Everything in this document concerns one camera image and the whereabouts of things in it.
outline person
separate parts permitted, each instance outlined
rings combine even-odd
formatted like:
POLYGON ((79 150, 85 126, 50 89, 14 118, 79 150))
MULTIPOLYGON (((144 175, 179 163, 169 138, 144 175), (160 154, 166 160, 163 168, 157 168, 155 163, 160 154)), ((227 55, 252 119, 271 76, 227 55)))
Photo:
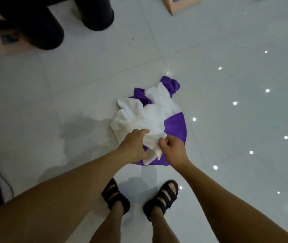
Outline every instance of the person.
MULTIPOLYGON (((111 211, 90 242, 120 242, 121 219, 130 204, 112 177, 124 165, 146 157, 142 144, 148 132, 133 130, 115 151, 38 184, 0 206, 0 242, 63 243, 100 194, 111 211)), ((181 140, 169 135, 160 139, 159 145, 169 164, 192 188, 219 242, 288 242, 288 232, 195 167, 181 140)), ((177 195, 178 185, 170 180, 144 205, 153 225, 153 242, 179 242, 163 216, 177 195)))

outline white towel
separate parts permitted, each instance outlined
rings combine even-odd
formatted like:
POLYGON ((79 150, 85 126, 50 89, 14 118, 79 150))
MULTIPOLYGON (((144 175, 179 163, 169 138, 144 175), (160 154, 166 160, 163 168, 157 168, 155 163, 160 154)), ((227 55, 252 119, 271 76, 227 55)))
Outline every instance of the white towel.
POLYGON ((143 104, 138 99, 122 98, 117 101, 120 110, 110 126, 120 144, 128 133, 134 129, 149 129, 150 132, 143 138, 143 145, 148 147, 148 158, 143 160, 144 165, 150 164, 154 159, 161 158, 162 150, 159 147, 159 138, 165 138, 164 120, 181 112, 172 101, 170 93, 160 82, 157 87, 145 90, 145 96, 153 104, 143 104))

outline forearm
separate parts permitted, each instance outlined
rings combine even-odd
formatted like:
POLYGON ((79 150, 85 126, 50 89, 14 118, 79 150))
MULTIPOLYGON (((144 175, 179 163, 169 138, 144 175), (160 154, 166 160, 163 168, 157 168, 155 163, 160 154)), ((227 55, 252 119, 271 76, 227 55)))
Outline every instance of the forearm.
POLYGON ((190 161, 176 170, 195 193, 219 242, 288 242, 288 232, 190 161))
POLYGON ((113 151, 41 183, 0 207, 0 242, 65 242, 114 174, 113 151))

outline garment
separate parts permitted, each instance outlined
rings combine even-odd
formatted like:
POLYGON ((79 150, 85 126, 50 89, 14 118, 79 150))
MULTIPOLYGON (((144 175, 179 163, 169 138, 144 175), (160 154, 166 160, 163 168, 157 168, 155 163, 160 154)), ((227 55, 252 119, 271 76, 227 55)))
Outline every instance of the garment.
POLYGON ((139 165, 168 165, 158 145, 161 137, 174 135, 185 143, 187 129, 184 116, 171 100, 179 88, 176 80, 163 76, 157 87, 135 88, 133 97, 117 101, 120 110, 110 126, 119 143, 134 129, 150 130, 143 138, 148 158, 141 160, 139 165))

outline black sandal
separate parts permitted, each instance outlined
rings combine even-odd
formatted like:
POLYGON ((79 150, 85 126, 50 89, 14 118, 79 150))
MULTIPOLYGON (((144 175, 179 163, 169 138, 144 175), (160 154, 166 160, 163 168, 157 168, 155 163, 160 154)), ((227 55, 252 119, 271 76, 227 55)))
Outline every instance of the black sandal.
POLYGON ((162 187, 160 188, 160 190, 158 191, 158 194, 153 199, 147 201, 145 205, 143 206, 143 211, 144 211, 144 214, 147 216, 147 219, 151 221, 150 215, 151 215, 153 207, 155 206, 158 206, 159 208, 161 208, 163 215, 164 215, 166 209, 169 209, 171 205, 173 204, 173 202, 177 199, 178 192, 179 192, 179 186, 176 183, 176 181, 169 180, 166 183, 164 183, 162 187), (174 185, 176 194, 174 194, 174 192, 170 188, 169 183, 172 183, 174 185), (163 189, 170 196, 171 200, 169 200, 168 196, 166 196, 166 194, 162 192, 163 189), (158 197, 162 198, 165 201, 166 206, 163 204, 162 201, 157 199, 158 197))
POLYGON ((103 190, 103 192, 101 193, 102 197, 104 198, 104 200, 107 202, 108 204, 108 208, 111 210, 111 208, 113 208, 113 205, 116 203, 116 201, 120 201, 123 204, 124 207, 124 214, 127 213, 130 209, 130 202, 129 200, 122 195, 119 192, 117 183, 115 181, 114 178, 112 178, 109 183, 107 184, 107 186, 105 187, 105 189, 103 190), (109 189, 107 191, 107 189, 111 186, 111 185, 115 185, 113 188, 109 189), (111 198, 111 200, 109 200, 109 198, 114 194, 114 193, 118 193, 117 195, 115 195, 114 197, 111 198))

